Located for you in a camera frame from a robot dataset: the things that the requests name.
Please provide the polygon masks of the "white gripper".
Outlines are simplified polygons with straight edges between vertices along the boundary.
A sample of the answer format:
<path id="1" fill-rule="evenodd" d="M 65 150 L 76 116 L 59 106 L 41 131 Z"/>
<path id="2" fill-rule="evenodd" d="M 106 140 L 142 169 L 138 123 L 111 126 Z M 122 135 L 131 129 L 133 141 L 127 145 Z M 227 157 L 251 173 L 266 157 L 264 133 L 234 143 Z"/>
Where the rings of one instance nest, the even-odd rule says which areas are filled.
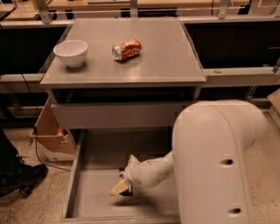
<path id="1" fill-rule="evenodd" d="M 128 191 L 130 189 L 130 186 L 140 186 L 140 166 L 141 163 L 138 162 L 138 159 L 134 155 L 130 155 L 128 165 L 123 172 L 123 178 L 125 180 L 121 178 L 110 191 L 110 194 L 112 196 L 116 196 Z"/>

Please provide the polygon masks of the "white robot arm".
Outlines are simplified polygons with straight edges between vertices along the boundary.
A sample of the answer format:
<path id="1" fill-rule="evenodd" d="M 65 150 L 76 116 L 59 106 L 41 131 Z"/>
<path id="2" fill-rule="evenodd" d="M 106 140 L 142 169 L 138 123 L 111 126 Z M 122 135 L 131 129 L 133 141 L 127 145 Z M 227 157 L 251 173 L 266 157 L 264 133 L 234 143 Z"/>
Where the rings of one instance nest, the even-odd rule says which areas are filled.
<path id="1" fill-rule="evenodd" d="M 263 137 L 263 112 L 246 101 L 200 101 L 177 117 L 171 152 L 130 157 L 112 195 L 174 175 L 181 224 L 256 224 L 243 152 Z"/>

